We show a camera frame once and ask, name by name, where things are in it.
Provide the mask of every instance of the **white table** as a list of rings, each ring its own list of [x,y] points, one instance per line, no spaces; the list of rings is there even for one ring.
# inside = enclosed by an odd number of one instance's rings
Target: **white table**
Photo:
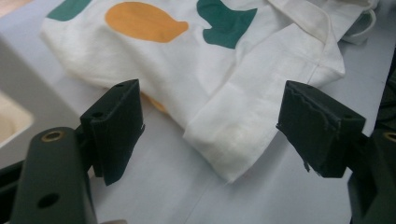
[[[20,54],[80,115],[105,90],[66,77],[37,37],[43,17],[59,2],[35,0],[0,19],[0,41]],[[339,44],[345,57],[346,77],[322,88],[367,118],[367,135],[375,125],[396,42],[396,5],[391,0],[380,4],[375,31],[367,42],[359,46]],[[127,219],[138,224],[349,223],[350,171],[342,179],[324,179],[315,172],[308,173],[282,133],[245,175],[226,184],[182,139],[183,131],[168,116],[145,99],[143,111],[147,129],[123,178],[109,187],[102,179],[91,181],[100,222]]]

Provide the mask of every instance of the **orange shape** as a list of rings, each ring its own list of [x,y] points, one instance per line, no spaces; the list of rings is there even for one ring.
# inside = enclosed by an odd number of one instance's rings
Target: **orange shape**
[[[163,10],[140,2],[115,5],[108,10],[106,22],[124,35],[160,43],[168,43],[189,29],[185,21],[175,21]]]

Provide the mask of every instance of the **brass insert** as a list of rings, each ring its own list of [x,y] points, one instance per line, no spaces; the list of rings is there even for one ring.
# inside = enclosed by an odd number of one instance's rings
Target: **brass insert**
[[[62,132],[62,131],[53,131],[53,132],[49,132],[49,133],[44,134],[41,137],[41,141],[43,141],[43,142],[53,142],[53,141],[57,141],[57,140],[59,140],[59,139],[61,139],[63,137],[64,137],[64,132]]]
[[[394,143],[396,143],[396,133],[384,133],[384,136]]]

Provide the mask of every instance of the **green shape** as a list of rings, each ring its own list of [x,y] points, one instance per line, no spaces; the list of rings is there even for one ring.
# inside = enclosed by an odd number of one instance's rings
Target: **green shape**
[[[65,0],[47,16],[56,21],[70,21],[75,18],[91,0]]]
[[[235,49],[236,43],[250,26],[257,8],[236,11],[227,8],[220,0],[199,0],[198,14],[212,26],[204,29],[204,40],[208,44]]]

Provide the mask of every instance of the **black plastic part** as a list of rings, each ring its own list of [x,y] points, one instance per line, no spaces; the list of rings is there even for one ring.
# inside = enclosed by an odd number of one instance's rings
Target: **black plastic part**
[[[9,221],[23,161],[0,170],[0,223]]]
[[[366,145],[370,179],[348,181],[353,224],[396,222],[396,133],[375,130]]]
[[[96,176],[118,181],[145,127],[138,80],[111,88],[80,119]]]
[[[365,118],[325,93],[287,81],[277,128],[323,177],[341,177],[346,152],[361,136]]]
[[[33,138],[11,223],[97,223],[73,129],[55,128]]]

